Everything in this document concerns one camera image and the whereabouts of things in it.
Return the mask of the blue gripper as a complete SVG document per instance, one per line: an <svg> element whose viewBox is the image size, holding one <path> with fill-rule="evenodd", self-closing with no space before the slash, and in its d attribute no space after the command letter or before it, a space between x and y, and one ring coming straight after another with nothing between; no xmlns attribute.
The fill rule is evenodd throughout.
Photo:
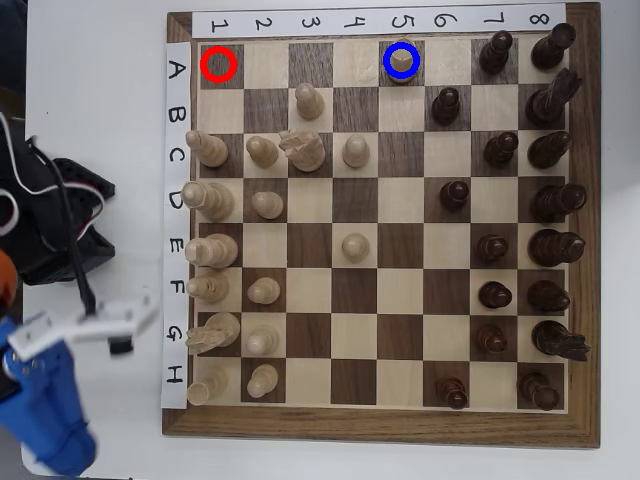
<svg viewBox="0 0 640 480"><path fill-rule="evenodd" d="M69 349L59 342L22 360L9 344L17 328L12 318L1 319L1 425L16 436L40 436L30 446L37 461L55 474L79 476L96 459L96 441L81 419Z"/></svg>

